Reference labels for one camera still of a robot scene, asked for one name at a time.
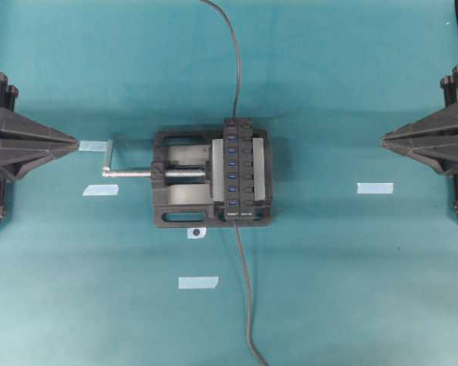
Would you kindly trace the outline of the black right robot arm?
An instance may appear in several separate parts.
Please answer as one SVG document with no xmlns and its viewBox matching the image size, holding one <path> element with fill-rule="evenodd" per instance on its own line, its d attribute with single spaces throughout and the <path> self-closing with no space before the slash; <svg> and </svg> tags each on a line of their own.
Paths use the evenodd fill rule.
<svg viewBox="0 0 458 366">
<path fill-rule="evenodd" d="M 383 135 L 381 146 L 451 177 L 458 216 L 458 65 L 440 87 L 445 108 Z"/>
</svg>

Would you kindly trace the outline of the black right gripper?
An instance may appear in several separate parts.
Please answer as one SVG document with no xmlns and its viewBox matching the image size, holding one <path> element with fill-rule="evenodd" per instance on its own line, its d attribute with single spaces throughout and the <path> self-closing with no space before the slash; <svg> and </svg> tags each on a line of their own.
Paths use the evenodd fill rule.
<svg viewBox="0 0 458 366">
<path fill-rule="evenodd" d="M 434 112 L 413 123 L 399 127 L 382 137 L 383 142 L 414 138 L 420 136 L 438 136 L 439 133 L 458 132 L 458 65 L 451 75 L 440 80 L 445 108 Z M 458 173 L 458 161 L 450 158 L 427 156 L 422 152 L 413 152 L 409 148 L 382 143 L 381 146 L 393 153 L 413 159 L 432 168 L 438 175 L 453 176 Z"/>
</svg>

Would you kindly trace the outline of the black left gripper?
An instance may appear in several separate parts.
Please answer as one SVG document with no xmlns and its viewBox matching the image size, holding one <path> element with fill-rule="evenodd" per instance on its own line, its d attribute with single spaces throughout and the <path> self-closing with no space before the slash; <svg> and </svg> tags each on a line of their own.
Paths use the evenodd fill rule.
<svg viewBox="0 0 458 366">
<path fill-rule="evenodd" d="M 18 88 L 9 85 L 8 77 L 0 72 L 0 138 L 65 144 L 0 147 L 0 176 L 7 180 L 20 180 L 28 172 L 79 148 L 74 137 L 13 112 L 17 98 Z"/>
</svg>

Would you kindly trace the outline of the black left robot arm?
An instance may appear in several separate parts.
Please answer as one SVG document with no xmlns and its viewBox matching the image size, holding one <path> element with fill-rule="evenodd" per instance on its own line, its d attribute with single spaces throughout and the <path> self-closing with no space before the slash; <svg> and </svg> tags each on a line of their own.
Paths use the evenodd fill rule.
<svg viewBox="0 0 458 366">
<path fill-rule="evenodd" d="M 0 222 L 5 217 L 7 183 L 79 148 L 74 137 L 16 113 L 18 94 L 0 72 Z"/>
</svg>

